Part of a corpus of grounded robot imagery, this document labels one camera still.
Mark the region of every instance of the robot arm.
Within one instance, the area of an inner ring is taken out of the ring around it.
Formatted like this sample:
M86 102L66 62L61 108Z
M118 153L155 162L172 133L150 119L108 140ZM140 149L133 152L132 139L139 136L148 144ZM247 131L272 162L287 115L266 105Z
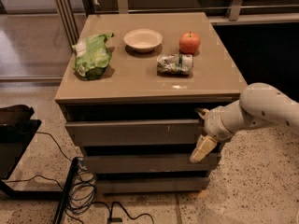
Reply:
M241 130L254 130L281 124L299 134L299 104L278 89L263 83L247 86L240 99L212 110L198 109L206 136L201 136L191 155L199 162L218 141L227 140Z

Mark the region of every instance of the green chip bag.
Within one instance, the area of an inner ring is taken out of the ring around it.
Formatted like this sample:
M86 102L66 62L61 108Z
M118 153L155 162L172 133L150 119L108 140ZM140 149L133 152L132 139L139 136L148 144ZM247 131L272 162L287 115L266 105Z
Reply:
M72 46L76 52L73 69L85 80L100 78L109 65L112 53L105 44L113 33L91 35Z

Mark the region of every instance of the bowl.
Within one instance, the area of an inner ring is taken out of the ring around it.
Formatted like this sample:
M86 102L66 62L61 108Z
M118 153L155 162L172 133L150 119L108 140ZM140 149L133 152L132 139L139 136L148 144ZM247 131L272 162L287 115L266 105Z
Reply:
M162 43L162 36L150 29L137 29L127 33L124 38L126 45L139 53L148 53Z

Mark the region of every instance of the desk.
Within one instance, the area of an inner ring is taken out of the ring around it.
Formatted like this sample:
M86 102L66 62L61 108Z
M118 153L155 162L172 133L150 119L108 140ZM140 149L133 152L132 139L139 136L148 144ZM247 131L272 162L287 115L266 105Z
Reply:
M148 28L164 41L152 53L125 46L124 35ZM201 37L188 77L157 74L160 53L178 53L186 31ZM64 112L74 144L97 177L102 193L205 189L224 143L201 162L190 154L202 132L197 107L212 108L238 99L247 86L204 13L91 15L80 38L113 32L113 52L101 79L82 81L70 59L55 100Z

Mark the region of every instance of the red apple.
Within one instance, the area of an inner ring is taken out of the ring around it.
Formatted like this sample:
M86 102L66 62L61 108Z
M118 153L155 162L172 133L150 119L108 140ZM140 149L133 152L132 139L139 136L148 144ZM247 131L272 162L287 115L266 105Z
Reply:
M194 32L183 34L179 39L179 50L184 54L193 55L200 45L199 35Z

